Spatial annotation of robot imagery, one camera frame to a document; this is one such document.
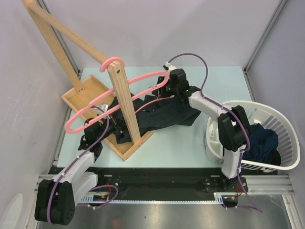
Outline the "dark green shorts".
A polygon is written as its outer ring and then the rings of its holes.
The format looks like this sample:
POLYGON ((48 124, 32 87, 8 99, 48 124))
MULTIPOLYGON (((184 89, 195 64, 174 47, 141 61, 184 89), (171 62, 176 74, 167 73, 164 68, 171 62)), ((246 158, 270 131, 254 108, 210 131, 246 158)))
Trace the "dark green shorts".
POLYGON ((176 96, 148 104, 155 99, 156 97, 153 95, 146 95, 144 99, 138 98, 133 101, 141 136, 148 131, 172 125, 192 126, 201 113, 199 110, 184 104, 176 96))

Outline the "navy blue shorts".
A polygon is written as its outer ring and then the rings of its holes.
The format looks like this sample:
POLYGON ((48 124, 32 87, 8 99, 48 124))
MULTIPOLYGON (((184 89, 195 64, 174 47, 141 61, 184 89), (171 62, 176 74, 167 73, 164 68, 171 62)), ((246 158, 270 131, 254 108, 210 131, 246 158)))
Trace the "navy blue shorts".
POLYGON ((261 124, 251 125, 250 128, 251 147, 243 153, 243 160, 280 166, 281 156, 277 150, 278 134, 274 130, 265 129, 261 124))

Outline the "wooden rack post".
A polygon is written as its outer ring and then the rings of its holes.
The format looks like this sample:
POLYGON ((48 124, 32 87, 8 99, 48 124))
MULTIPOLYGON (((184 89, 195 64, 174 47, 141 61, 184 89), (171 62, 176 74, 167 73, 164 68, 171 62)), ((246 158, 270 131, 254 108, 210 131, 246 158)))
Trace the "wooden rack post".
MULTIPOLYGON (((51 16, 47 11, 40 7, 36 0, 24 0, 23 4, 34 20, 41 34, 43 35, 45 41, 48 43, 58 62, 66 72, 73 86, 77 90, 83 89, 83 85, 80 80, 77 79, 76 72, 70 63, 68 56, 63 49, 63 46, 57 39, 54 29, 58 30, 67 38, 69 38, 98 63, 104 63, 108 57, 97 50, 94 46, 86 42, 75 32, 70 30, 67 26, 62 24, 55 17, 51 16)), ((121 111, 127 124, 131 140, 133 143, 137 143, 141 136, 135 116, 135 111, 133 110, 130 88, 127 82, 126 72, 122 61, 113 61, 107 67, 107 71, 119 105, 121 106, 121 111)))

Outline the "pink hanger with green shorts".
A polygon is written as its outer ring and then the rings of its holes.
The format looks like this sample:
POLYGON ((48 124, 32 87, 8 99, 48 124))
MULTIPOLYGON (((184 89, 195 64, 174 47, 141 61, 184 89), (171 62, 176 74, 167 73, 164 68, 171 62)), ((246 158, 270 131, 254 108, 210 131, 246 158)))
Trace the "pink hanger with green shorts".
POLYGON ((164 98, 157 98, 157 99, 154 99, 152 101, 149 101, 147 102, 146 104, 142 105, 140 108, 138 108, 135 113, 138 113, 139 111, 141 111, 143 108, 145 108, 146 106, 150 105, 150 104, 153 104, 155 102, 159 102, 159 101, 162 101, 162 100, 168 100, 168 99, 172 99, 172 97, 164 97, 164 98))

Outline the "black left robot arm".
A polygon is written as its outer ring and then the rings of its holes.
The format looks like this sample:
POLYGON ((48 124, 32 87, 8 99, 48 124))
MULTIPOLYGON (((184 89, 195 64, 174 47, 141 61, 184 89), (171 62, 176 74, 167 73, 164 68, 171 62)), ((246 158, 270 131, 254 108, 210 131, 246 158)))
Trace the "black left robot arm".
POLYGON ((34 218, 51 225, 68 225, 80 200, 91 189, 99 191, 105 178, 89 172, 101 155, 102 140, 122 132, 122 122, 108 115, 103 122, 96 122, 84 129, 77 156, 52 179, 39 183, 34 218))

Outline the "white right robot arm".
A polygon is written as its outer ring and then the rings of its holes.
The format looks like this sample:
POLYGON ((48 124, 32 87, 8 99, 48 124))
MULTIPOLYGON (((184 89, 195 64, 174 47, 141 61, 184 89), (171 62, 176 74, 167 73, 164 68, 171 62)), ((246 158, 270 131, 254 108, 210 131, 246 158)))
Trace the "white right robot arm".
POLYGON ((203 94, 203 88, 190 86, 182 68, 168 64, 163 66, 168 77, 159 77, 160 87, 154 91, 159 98, 178 96, 182 102, 212 118, 218 127, 218 138, 224 149, 224 162, 220 187, 232 191, 240 179, 241 160, 244 151, 250 149, 251 128, 245 109, 237 105, 229 107, 203 94))

